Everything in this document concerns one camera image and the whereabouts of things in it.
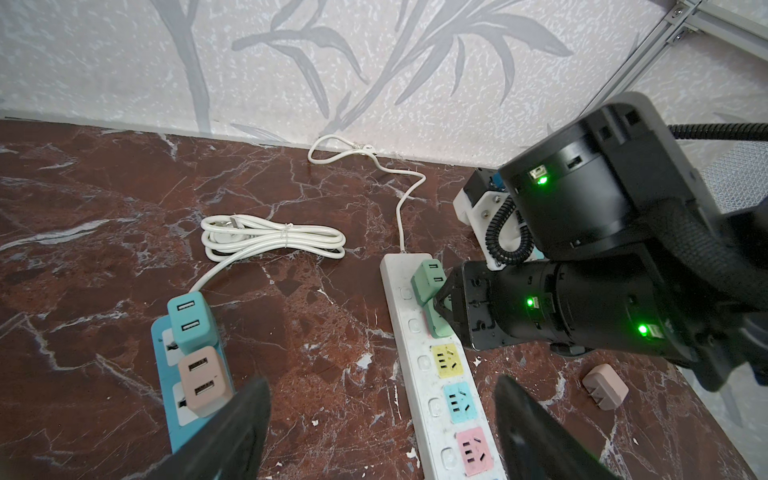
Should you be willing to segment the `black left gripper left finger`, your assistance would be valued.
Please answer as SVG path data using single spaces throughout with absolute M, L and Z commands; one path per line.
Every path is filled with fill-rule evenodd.
M 256 479 L 271 415 L 264 378 L 246 384 L 151 479 Z

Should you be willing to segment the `green charger plug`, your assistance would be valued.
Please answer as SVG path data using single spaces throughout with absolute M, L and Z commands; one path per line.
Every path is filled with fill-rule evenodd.
M 454 334 L 449 322 L 437 311 L 434 302 L 428 300 L 424 307 L 424 314 L 430 335 L 433 338 L 448 338 Z
M 425 306 L 443 287 L 446 274 L 437 259 L 423 260 L 411 278 L 411 285 L 420 306 Z

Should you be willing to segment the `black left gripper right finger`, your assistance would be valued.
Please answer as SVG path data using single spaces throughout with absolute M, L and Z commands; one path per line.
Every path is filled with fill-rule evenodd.
M 512 377 L 494 389 L 496 425 L 510 479 L 614 479 Z

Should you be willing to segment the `pink charger plug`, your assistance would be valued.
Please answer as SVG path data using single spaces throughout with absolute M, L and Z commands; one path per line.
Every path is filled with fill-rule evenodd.
M 234 397 L 224 361 L 212 346 L 185 355 L 178 370 L 186 407 L 200 418 L 212 416 Z
M 624 402 L 629 387 L 609 364 L 594 367 L 582 380 L 582 386 L 601 410 L 616 410 Z

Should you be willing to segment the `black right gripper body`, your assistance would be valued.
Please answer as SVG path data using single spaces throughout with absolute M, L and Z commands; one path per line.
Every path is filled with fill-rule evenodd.
M 433 307 L 476 351 L 544 342 L 564 357 L 613 350 L 693 363 L 681 324 L 684 275 L 657 242 L 500 271 L 466 261 L 448 274 Z

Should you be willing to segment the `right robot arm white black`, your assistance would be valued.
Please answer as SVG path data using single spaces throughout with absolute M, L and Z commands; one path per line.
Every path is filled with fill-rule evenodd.
M 722 213 L 682 138 L 758 140 L 763 124 L 669 125 L 626 92 L 567 124 L 473 192 L 504 186 L 486 248 L 428 306 L 477 351 L 544 342 L 656 356 L 709 391 L 749 365 L 767 382 L 767 205 Z

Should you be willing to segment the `long white power strip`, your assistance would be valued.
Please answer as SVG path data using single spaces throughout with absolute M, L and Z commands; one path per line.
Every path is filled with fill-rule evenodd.
M 456 334 L 435 337 L 412 278 L 445 275 L 426 253 L 390 253 L 380 264 L 400 368 L 426 479 L 505 479 L 507 474 Z

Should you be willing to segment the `teal charger plug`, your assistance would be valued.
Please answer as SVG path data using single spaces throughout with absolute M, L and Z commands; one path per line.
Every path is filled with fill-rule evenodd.
M 167 312 L 174 341 L 183 354 L 189 355 L 219 343 L 212 311 L 199 291 L 171 298 L 167 302 Z

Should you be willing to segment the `teal power strip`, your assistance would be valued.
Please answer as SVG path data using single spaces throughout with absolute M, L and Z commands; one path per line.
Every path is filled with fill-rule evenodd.
M 197 434 L 219 410 L 212 416 L 200 418 L 186 407 L 180 373 L 178 370 L 178 363 L 185 354 L 181 352 L 174 341 L 170 318 L 168 316 L 163 316 L 157 319 L 152 324 L 151 334 L 171 451 L 176 453 L 182 446 L 184 446 L 184 444 L 191 440 L 191 438 Z M 219 341 L 214 348 L 222 357 L 233 386 L 232 376 L 230 374 L 226 356 L 221 347 L 221 342 Z

